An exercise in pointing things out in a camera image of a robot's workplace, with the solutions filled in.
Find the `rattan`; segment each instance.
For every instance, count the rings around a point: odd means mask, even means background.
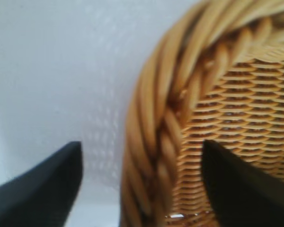
[[[122,227],[217,225],[204,139],[284,180],[284,0],[202,1],[163,36],[128,111]]]

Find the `woven rim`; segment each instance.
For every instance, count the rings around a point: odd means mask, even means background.
[[[202,1],[163,36],[128,111],[120,226],[164,226],[181,167],[181,132],[197,104],[238,62],[280,56],[284,61],[284,0]]]

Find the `wicker basket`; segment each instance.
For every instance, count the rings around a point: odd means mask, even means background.
[[[129,107],[120,226],[217,226],[204,139],[284,180],[284,0],[202,1],[163,36]]]

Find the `white background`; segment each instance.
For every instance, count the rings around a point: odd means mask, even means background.
[[[116,227],[139,71],[196,0],[0,0],[0,184],[71,140],[84,179],[67,226]]]

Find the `textured white surface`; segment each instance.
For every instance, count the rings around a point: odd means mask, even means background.
[[[196,0],[0,0],[0,184],[71,140],[68,227],[118,224],[126,107],[161,35]]]

